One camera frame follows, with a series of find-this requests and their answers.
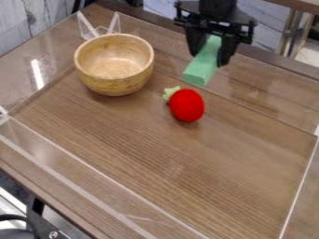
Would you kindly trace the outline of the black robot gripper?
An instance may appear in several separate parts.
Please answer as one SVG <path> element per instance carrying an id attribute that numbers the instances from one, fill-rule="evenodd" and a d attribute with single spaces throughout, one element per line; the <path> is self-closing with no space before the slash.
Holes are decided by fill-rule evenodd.
<path id="1" fill-rule="evenodd" d="M 256 19 L 238 8 L 236 0 L 177 0 L 174 9 L 174 25 L 184 28 L 190 55 L 200 52 L 206 34 L 220 36 L 216 63 L 225 65 L 238 43 L 252 43 Z"/>

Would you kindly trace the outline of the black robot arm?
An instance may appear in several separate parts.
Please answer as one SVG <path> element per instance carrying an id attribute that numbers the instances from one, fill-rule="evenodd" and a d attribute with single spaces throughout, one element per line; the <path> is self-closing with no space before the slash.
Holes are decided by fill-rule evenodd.
<path id="1" fill-rule="evenodd" d="M 224 66 L 237 46 L 252 44 L 256 19 L 238 8 L 236 0 L 176 0 L 174 9 L 174 25 L 184 29 L 190 55 L 198 54 L 213 35 L 220 39 L 216 65 Z"/>

